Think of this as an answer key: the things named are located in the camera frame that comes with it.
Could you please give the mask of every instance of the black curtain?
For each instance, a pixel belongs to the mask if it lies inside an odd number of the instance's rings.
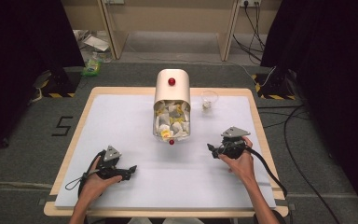
[[[318,130],[358,194],[358,4],[283,0],[262,65],[297,72]]]
[[[0,141],[8,137],[43,72],[84,66],[60,0],[0,1]]]

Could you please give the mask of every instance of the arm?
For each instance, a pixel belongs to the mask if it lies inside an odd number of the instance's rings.
[[[95,170],[99,159],[100,158],[95,160],[94,164],[92,164],[91,170]],[[80,192],[79,199],[77,200],[74,213],[71,216],[69,224],[83,224],[87,209],[91,203],[97,199],[107,189],[107,187],[116,184],[121,180],[121,178],[121,175],[117,175],[104,180],[98,177],[97,174],[90,175]]]
[[[243,140],[249,147],[252,147],[253,143],[247,137],[244,136]],[[232,160],[223,154],[220,154],[219,158],[229,166],[229,171],[234,173],[246,187],[259,223],[279,223],[255,180],[254,161],[250,152],[243,151],[242,155],[236,160]]]

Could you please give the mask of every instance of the white board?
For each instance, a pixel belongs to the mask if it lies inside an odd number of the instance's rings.
[[[86,172],[97,153],[111,145],[122,154],[117,168],[138,167],[130,181],[109,187],[94,208],[252,208],[243,184],[206,145],[220,146],[220,134],[236,126],[251,133],[253,149],[261,154],[247,97],[220,96],[212,113],[205,114],[200,97],[191,96],[191,135],[173,146],[152,134],[153,103],[153,95],[96,96],[55,206],[76,204],[77,187],[67,190],[65,185]],[[268,205],[275,207],[269,176],[258,158],[255,176]]]

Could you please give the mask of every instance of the red knob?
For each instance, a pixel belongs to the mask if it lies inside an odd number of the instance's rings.
[[[173,77],[171,77],[170,79],[168,79],[168,84],[170,84],[170,86],[175,85],[175,82],[176,82],[176,80],[175,80]]]

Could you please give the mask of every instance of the beige bin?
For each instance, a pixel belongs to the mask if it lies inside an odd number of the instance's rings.
[[[173,145],[190,136],[190,87],[182,69],[158,73],[154,103],[153,135]]]

